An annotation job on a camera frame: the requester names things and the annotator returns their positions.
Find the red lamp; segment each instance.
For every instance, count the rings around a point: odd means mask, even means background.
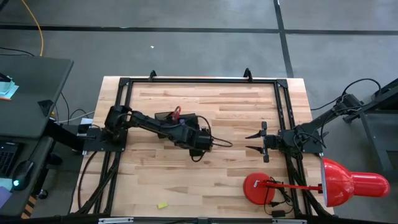
[[[383,197],[390,192],[390,185],[383,176],[367,172],[350,172],[331,159],[322,159],[321,172],[322,186],[317,187],[276,184],[271,182],[268,175],[255,172],[248,175],[244,180],[243,191],[249,201],[256,205],[264,205],[264,203],[269,204],[272,201],[276,187],[317,190],[323,192],[327,207],[341,205],[353,195]],[[269,188],[269,190],[265,202],[266,188]]]

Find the yellow cable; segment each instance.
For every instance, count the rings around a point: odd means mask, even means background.
[[[43,49],[44,49],[44,38],[43,38],[42,29],[40,29],[40,25],[39,25],[39,23],[37,22],[35,16],[33,15],[32,11],[29,9],[29,6],[26,4],[26,2],[25,2],[24,0],[21,0],[21,1],[22,1],[22,3],[24,3],[26,9],[29,11],[30,15],[32,16],[33,20],[35,21],[35,23],[36,23],[36,25],[37,25],[37,28],[39,29],[40,38],[42,39],[42,48],[41,48],[41,50],[40,50],[40,57],[42,57],[42,56],[43,56]]]

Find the yellow object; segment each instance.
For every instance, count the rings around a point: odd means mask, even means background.
[[[39,29],[40,32],[40,38],[42,39],[42,47],[40,50],[40,57],[43,56],[43,49],[44,49],[44,38],[43,38],[43,33],[42,33],[42,29],[40,28],[39,23],[37,22],[35,16],[33,15],[32,11],[29,9],[29,6],[26,4],[26,2],[24,0],[21,0],[22,3],[24,3],[26,9],[29,11],[30,15],[32,16],[33,20],[35,21],[37,28]]]
[[[167,202],[162,202],[157,204],[157,209],[162,209],[169,206]]]

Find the keyboard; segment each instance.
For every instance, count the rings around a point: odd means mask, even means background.
[[[19,143],[0,141],[0,177],[8,177],[20,148]]]

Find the wooden table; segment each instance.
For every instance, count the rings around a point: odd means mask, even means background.
[[[104,77],[94,116],[94,123],[99,126],[104,125],[109,107],[114,105],[119,79]],[[296,123],[311,121],[303,79],[288,79],[288,84]],[[245,139],[260,130],[261,121],[267,121],[269,134],[276,134],[280,128],[272,85],[135,83],[132,90],[130,107],[134,110],[153,116],[157,112],[173,111],[180,105],[182,114],[196,113],[206,117],[213,135],[232,141],[234,146],[215,146],[200,162],[193,162],[187,150],[175,147],[172,142],[143,129],[129,129],[126,151],[122,153],[119,166],[112,216],[270,218],[262,206],[245,198],[242,184],[247,175],[259,171],[288,182],[282,153],[269,151],[270,163],[266,164],[261,154],[245,147],[262,145],[260,139]],[[280,92],[285,109],[283,91]],[[285,120],[285,123],[289,128],[289,121]],[[103,156],[104,153],[97,153],[84,176],[81,186],[83,203],[98,185]],[[303,164],[307,184],[320,183],[320,159],[305,154]],[[304,212],[301,192],[298,195],[300,209]],[[314,195],[324,206],[323,195]],[[76,196],[75,192],[72,211],[77,210]],[[274,200],[282,200],[279,192]],[[158,209],[157,204],[162,202],[169,206]],[[267,207],[269,213],[290,209],[286,204]]]

